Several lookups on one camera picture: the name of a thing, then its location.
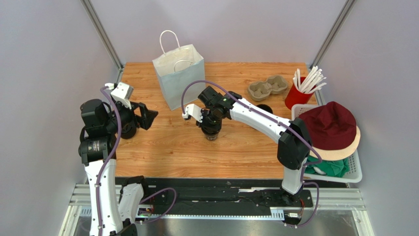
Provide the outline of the single black coffee cup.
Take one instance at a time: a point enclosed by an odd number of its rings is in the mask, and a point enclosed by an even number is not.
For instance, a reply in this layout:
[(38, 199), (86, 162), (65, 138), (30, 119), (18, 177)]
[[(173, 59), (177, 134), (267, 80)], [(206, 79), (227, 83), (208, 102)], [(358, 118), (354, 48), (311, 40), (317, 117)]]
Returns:
[(221, 128), (218, 126), (202, 126), (201, 131), (203, 132), (205, 138), (209, 141), (215, 141), (218, 138), (218, 134)]

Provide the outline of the white paper bag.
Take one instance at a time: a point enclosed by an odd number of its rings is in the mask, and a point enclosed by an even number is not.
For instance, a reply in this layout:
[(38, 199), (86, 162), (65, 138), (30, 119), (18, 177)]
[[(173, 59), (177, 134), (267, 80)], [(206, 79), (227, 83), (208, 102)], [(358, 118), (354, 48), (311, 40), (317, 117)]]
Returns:
[[(177, 47), (166, 51), (163, 48), (162, 36), (170, 32), (174, 35)], [(197, 99), (205, 84), (196, 83), (187, 89), (192, 82), (205, 80), (205, 61), (194, 45), (180, 45), (177, 35), (171, 30), (160, 34), (159, 44), (162, 55), (152, 60), (162, 95), (171, 111), (181, 107), (181, 100), (190, 103)]]

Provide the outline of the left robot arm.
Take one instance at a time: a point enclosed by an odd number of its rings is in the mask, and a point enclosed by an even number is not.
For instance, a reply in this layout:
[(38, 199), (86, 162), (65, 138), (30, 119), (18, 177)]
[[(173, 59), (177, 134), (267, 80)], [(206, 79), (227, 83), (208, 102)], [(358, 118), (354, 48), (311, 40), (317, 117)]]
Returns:
[(90, 187), (91, 236), (135, 236), (138, 205), (147, 187), (144, 176), (130, 177), (117, 196), (115, 184), (116, 147), (120, 139), (130, 139), (138, 128), (148, 130), (158, 111), (144, 103), (131, 108), (116, 103), (118, 114), (109, 104), (92, 99), (80, 107), (85, 124), (80, 134), (79, 155)]

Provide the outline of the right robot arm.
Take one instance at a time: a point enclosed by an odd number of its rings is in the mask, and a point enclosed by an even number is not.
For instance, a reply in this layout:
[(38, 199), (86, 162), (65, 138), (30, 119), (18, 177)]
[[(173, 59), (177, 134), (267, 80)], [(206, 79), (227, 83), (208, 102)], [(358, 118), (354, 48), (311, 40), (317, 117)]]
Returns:
[(215, 140), (227, 118), (244, 123), (271, 138), (277, 144), (277, 159), (284, 168), (281, 184), (284, 201), (298, 201), (303, 189), (303, 167), (312, 150), (308, 129), (300, 118), (294, 120), (269, 113), (229, 91), (225, 95), (206, 87), (198, 96), (205, 107), (186, 106), (183, 118), (194, 118), (208, 140)]

